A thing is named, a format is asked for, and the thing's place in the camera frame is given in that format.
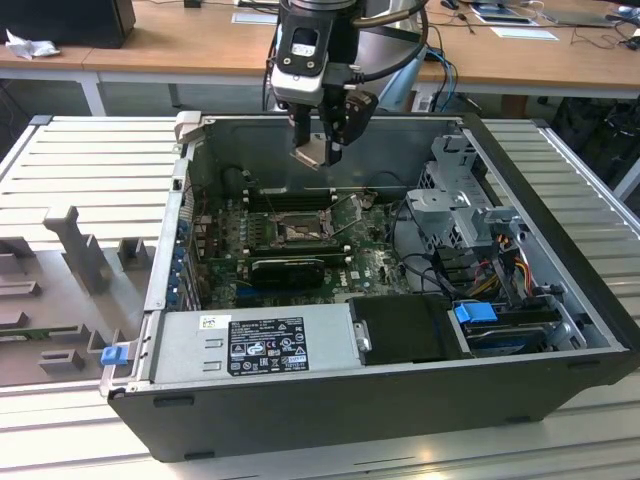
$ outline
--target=blue latch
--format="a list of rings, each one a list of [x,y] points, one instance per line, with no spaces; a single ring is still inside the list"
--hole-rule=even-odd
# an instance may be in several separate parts
[[[456,307],[454,312],[460,323],[495,322],[498,320],[490,303],[463,303]]]
[[[126,365],[128,353],[129,353],[129,347],[126,345],[106,347],[105,349],[102,350],[102,357],[100,357],[100,363],[104,366]]]

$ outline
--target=regulatory label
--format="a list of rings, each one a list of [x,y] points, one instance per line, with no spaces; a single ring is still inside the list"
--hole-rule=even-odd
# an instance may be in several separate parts
[[[309,370],[302,317],[229,322],[228,345],[234,377]]]

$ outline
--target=computer tower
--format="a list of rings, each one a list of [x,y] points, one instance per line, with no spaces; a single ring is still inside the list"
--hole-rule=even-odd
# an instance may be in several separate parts
[[[135,24],[132,0],[21,0],[0,2],[0,38],[6,30],[57,46],[120,48]]]

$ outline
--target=metal bracket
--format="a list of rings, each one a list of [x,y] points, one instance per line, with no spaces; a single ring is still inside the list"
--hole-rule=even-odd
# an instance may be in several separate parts
[[[202,127],[204,124],[202,112],[178,113],[176,123],[173,127],[173,131],[176,134],[176,142],[182,145],[202,136]]]

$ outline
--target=motherboard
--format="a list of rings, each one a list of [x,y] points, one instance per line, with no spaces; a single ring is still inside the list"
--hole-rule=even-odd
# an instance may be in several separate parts
[[[362,193],[305,200],[227,200],[195,219],[204,308],[343,303],[410,292],[389,242],[391,202]]]

